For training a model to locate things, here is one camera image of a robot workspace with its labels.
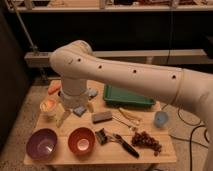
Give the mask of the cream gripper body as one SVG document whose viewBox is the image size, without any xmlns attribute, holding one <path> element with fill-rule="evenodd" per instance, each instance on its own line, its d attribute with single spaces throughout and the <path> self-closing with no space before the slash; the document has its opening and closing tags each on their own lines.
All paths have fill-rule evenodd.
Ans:
<svg viewBox="0 0 213 171">
<path fill-rule="evenodd" d="M 86 112 L 87 111 L 89 111 L 90 113 L 94 112 L 94 107 L 93 107 L 93 104 L 91 102 L 88 102 L 87 105 L 84 106 L 84 107 L 86 108 Z M 58 108 L 59 108 L 59 111 L 54 116 L 54 119 L 55 119 L 55 122 L 56 122 L 56 127 L 60 128 L 62 126 L 63 122 L 70 116 L 71 113 L 73 113 L 73 110 L 75 108 L 74 109 L 66 108 L 61 103 L 58 103 Z"/>
</svg>

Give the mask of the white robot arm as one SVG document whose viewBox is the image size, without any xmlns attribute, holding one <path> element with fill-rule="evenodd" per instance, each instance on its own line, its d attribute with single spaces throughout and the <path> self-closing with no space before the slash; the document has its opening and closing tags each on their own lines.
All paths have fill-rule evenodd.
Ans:
<svg viewBox="0 0 213 171">
<path fill-rule="evenodd" d="M 87 82 L 94 80 L 180 107 L 199 117 L 210 136 L 204 171 L 213 171 L 213 74 L 150 64 L 97 58 L 90 45 L 77 40 L 56 49 L 49 58 L 61 77 L 64 106 L 88 102 Z"/>
</svg>

